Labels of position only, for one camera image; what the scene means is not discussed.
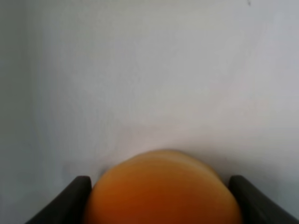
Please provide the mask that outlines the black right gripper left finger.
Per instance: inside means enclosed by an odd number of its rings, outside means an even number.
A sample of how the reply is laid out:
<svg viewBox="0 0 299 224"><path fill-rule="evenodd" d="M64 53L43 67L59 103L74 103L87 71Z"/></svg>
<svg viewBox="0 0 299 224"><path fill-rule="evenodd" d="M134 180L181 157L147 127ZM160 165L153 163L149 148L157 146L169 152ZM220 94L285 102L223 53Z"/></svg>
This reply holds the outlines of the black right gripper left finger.
<svg viewBox="0 0 299 224"><path fill-rule="evenodd" d="M27 224L81 224L87 199L92 190L89 176L77 176Z"/></svg>

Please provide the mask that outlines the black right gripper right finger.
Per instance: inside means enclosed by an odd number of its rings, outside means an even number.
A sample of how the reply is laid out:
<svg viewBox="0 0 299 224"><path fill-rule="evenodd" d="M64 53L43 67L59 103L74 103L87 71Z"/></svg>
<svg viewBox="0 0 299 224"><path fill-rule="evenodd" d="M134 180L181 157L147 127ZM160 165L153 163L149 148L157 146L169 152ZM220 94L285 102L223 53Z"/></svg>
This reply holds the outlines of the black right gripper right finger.
<svg viewBox="0 0 299 224"><path fill-rule="evenodd" d="M299 224L251 182L241 175L230 178L228 188L237 200L245 224Z"/></svg>

